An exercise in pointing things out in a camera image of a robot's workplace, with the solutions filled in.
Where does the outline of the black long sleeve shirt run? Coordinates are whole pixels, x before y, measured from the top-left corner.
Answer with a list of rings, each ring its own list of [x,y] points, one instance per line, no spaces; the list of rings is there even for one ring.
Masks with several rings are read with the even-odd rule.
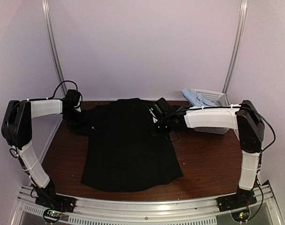
[[[137,192],[183,176],[169,135],[150,132],[152,106],[139,98],[119,99],[81,112],[69,129],[89,138],[82,184]]]

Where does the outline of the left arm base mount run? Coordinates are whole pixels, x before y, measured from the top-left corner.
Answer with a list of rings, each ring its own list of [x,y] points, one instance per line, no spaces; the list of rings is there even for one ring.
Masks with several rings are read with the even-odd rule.
[[[55,195],[55,197],[49,197],[44,194],[38,194],[35,199],[35,203],[46,208],[51,208],[59,212],[74,212],[76,199],[73,197]]]

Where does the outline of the white perforated plastic basket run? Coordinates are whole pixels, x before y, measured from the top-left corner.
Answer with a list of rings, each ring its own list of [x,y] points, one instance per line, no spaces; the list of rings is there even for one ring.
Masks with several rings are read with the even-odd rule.
[[[200,93],[205,99],[210,100],[215,103],[224,93],[212,91],[212,90],[202,90],[202,89],[191,89],[196,93]],[[224,135],[229,129],[225,127],[196,127],[194,131]]]

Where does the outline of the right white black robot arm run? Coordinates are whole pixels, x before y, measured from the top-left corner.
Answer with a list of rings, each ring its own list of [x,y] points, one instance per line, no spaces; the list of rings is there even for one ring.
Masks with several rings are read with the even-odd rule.
[[[265,125],[249,100],[226,106],[178,106],[160,98],[149,109],[154,135],[186,128],[227,128],[237,132],[242,151],[240,180],[233,203],[244,206],[252,197],[261,167]]]

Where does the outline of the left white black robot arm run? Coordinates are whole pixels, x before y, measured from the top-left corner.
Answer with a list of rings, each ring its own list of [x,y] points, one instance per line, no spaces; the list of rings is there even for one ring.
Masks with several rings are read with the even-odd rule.
[[[1,125],[1,134],[10,146],[11,155],[18,159],[22,170],[29,176],[35,188],[42,192],[41,199],[49,208],[56,208],[60,198],[55,184],[43,169],[32,143],[32,120],[61,115],[71,124],[81,118],[82,95],[70,89],[64,98],[46,97],[11,100],[7,105]]]

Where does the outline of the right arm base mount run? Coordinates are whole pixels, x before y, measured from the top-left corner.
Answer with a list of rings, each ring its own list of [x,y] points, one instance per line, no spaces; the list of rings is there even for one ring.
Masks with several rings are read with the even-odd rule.
[[[217,205],[220,212],[247,208],[251,204],[255,203],[257,203],[257,199],[253,194],[251,194],[251,196],[244,196],[236,193],[217,198]]]

